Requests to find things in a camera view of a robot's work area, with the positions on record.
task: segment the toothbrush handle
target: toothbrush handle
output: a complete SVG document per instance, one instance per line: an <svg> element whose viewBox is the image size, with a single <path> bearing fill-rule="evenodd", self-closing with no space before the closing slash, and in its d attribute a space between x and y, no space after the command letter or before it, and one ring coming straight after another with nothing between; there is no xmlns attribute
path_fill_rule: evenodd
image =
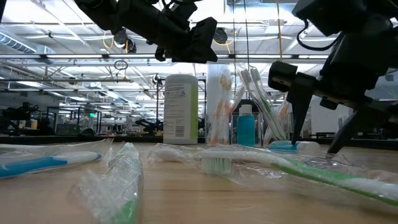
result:
<svg viewBox="0 0 398 224"><path fill-rule="evenodd" d="M56 160L53 157L41 157L27 161L10 162L0 167L0 179L10 178L22 175L34 170L40 170L48 167L63 166L68 164L64 160Z"/></svg>

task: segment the wall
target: wall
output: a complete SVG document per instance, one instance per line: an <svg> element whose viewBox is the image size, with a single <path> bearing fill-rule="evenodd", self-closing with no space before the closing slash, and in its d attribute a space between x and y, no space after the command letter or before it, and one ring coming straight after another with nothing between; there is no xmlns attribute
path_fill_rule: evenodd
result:
<svg viewBox="0 0 398 224"><path fill-rule="evenodd" d="M38 105L40 110L46 111L48 106L59 106L60 98L49 95L39 95L36 92L27 92L27 96L20 93L0 93L0 108L18 108L23 102Z"/></svg>
<svg viewBox="0 0 398 224"><path fill-rule="evenodd" d="M338 105L336 110L329 110L319 105L321 98L314 96L311 100L311 132L334 132L339 130L338 119L347 119L350 111L349 107Z"/></svg>

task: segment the white bottle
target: white bottle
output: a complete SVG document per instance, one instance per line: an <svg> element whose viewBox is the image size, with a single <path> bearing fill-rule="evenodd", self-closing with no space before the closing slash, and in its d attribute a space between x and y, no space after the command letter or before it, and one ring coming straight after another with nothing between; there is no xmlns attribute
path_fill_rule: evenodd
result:
<svg viewBox="0 0 398 224"><path fill-rule="evenodd" d="M198 144L198 79L169 75L164 95L163 143Z"/></svg>

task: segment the ceiling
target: ceiling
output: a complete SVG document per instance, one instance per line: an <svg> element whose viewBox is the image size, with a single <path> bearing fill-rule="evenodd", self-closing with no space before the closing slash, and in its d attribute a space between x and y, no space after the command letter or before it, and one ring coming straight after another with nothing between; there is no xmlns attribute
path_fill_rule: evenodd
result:
<svg viewBox="0 0 398 224"><path fill-rule="evenodd" d="M264 88L270 90L267 86L268 70L272 61L278 59L277 55L280 54L280 50L283 55L322 55L318 60L285 59L286 62L295 63L300 72L315 76L318 75L319 70L322 68L325 60L323 57L329 53L327 51L309 51L297 44L295 37L304 28L304 23L290 13L297 0L280 0L279 2L279 17L283 21L280 27L277 22L276 2L264 0L247 0L246 7L243 6L242 0L236 0L233 5L231 0L203 0L197 2L198 10L193 13L190 20L192 25L194 25L196 22L212 16L218 21L218 27L225 28L230 44L226 46L213 43L211 46L218 55L276 56L276 58L274 57L275 59L252 60L250 62L252 66L261 71ZM156 4L155 7L162 9L161 3ZM8 0L2 24L0 25L0 33L5 33L32 48L38 49L38 45L46 46L52 49L50 53L53 54L124 54L123 50L112 44L112 35L94 24L89 17L80 11L73 0L43 0L41 2L38 0ZM128 31L127 34L135 41L137 54L148 55L153 58L153 53L156 49L155 45L147 45L142 37L131 31ZM323 47L330 44L336 36L324 37L316 27L310 26L306 34L301 36L301 38L308 45ZM21 54L21 52L6 45L0 45L0 53ZM138 104L140 104L140 100L145 103L154 102L155 91L153 90L155 86L152 78L156 74L161 78L165 78L170 74L192 74L198 78L205 79L208 71L208 65L171 63L170 61L160 63L155 59L145 58L126 60L129 63L129 67L120 72L114 69L116 59L80 58L70 60L69 58L58 58L53 60L51 65L36 60L18 58L2 61L3 69L8 71L11 67L24 69L25 72L13 70L14 72L17 71L17 73L13 74L15 75L13 78L26 77L34 80L45 77L60 80L75 77L76 79L97 79L99 81L108 79L106 82L101 82L101 88L112 89L127 102ZM234 74L233 62L222 60L220 63L229 64L231 73ZM124 77L131 82L119 82ZM396 80L383 84L383 87L389 86L388 88L391 88L393 86L392 88L394 88L396 85L393 83ZM89 84L84 84L83 82L78 82L76 85L70 85L67 82L43 84L48 88L57 90L61 88L90 88ZM32 88L32 86L21 86L20 83L14 83L13 85L13 88ZM203 82L200 82L200 86L204 89ZM117 91L127 89L133 89L134 91ZM75 94L75 92L53 92L61 93L63 96ZM107 100L107 96L100 96L95 91L78 93L78 96L87 97L96 102ZM203 91L200 92L199 97L204 99ZM125 103L124 101L119 101L116 100L115 103Z"/></svg>

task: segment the wooden table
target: wooden table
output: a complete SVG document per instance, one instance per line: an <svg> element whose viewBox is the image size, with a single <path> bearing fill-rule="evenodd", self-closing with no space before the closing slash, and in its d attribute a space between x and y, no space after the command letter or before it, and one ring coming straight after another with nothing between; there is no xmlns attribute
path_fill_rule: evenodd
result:
<svg viewBox="0 0 398 224"><path fill-rule="evenodd" d="M181 163L147 163L151 146L136 144L144 163L143 223L398 223L394 215L249 189ZM398 172L396 152L345 148L341 153L357 165ZM0 181L0 223L95 223L68 197L86 168L106 169L92 163Z"/></svg>

